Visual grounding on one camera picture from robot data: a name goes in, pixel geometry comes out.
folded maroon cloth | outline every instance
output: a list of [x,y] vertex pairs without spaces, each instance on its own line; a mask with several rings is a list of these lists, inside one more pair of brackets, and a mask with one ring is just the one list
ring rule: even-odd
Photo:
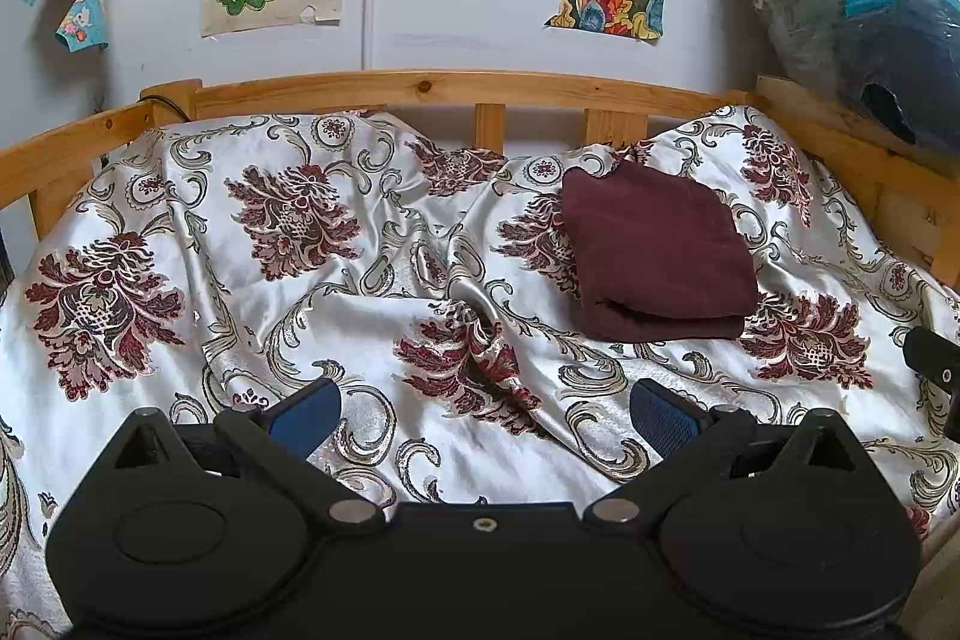
[[581,330],[617,342],[737,338],[757,276],[730,208],[707,186],[622,162],[571,169],[560,194],[580,280]]

plastic bag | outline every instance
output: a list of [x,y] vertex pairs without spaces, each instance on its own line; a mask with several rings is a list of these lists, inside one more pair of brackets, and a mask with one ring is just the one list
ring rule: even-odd
[[751,0],[791,79],[960,154],[960,0]]

white wall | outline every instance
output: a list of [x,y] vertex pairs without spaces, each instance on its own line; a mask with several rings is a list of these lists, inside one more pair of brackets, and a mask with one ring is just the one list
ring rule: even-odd
[[[160,82],[200,77],[216,84],[360,65],[360,0],[344,0],[340,25],[214,40],[200,38],[200,0],[109,0],[110,48],[75,55],[53,40],[62,11],[0,1],[0,148],[85,116],[98,103],[136,100]],[[656,44],[544,28],[558,4],[377,0],[374,64],[565,71],[706,92],[747,88],[757,71],[779,68],[746,0],[666,0],[665,35]],[[541,122],[536,133],[549,136],[553,127]],[[0,213],[0,231],[22,271],[35,247],[23,203]]]

bedspread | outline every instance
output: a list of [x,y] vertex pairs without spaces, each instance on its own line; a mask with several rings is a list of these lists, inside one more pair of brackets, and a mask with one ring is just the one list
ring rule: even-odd
[[[576,333],[560,180],[622,160],[730,207],[760,281],[741,339]],[[628,410],[649,377],[761,422],[836,408],[924,535],[960,501],[960,448],[941,437],[947,395],[901,343],[922,323],[955,338],[958,319],[954,294],[881,247],[832,175],[750,108],[512,161],[437,148],[385,113],[151,130],[78,195],[0,308],[0,638],[68,626],[44,540],[132,410],[208,422],[319,377],[344,414],[310,461],[388,514],[582,509],[659,461]]]

